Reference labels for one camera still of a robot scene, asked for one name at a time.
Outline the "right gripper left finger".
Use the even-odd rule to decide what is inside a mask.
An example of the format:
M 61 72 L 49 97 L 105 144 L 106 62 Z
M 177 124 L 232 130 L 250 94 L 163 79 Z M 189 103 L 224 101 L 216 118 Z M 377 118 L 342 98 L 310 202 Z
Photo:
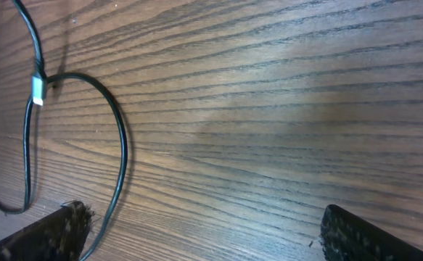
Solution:
M 94 212 L 75 201 L 0 241 L 0 261 L 77 261 Z

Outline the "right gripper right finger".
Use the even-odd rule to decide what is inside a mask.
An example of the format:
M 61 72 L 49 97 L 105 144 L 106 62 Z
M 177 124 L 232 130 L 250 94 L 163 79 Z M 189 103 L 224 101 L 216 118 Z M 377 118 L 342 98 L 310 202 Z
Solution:
M 321 222 L 327 261 L 423 261 L 423 251 L 347 210 L 330 204 Z

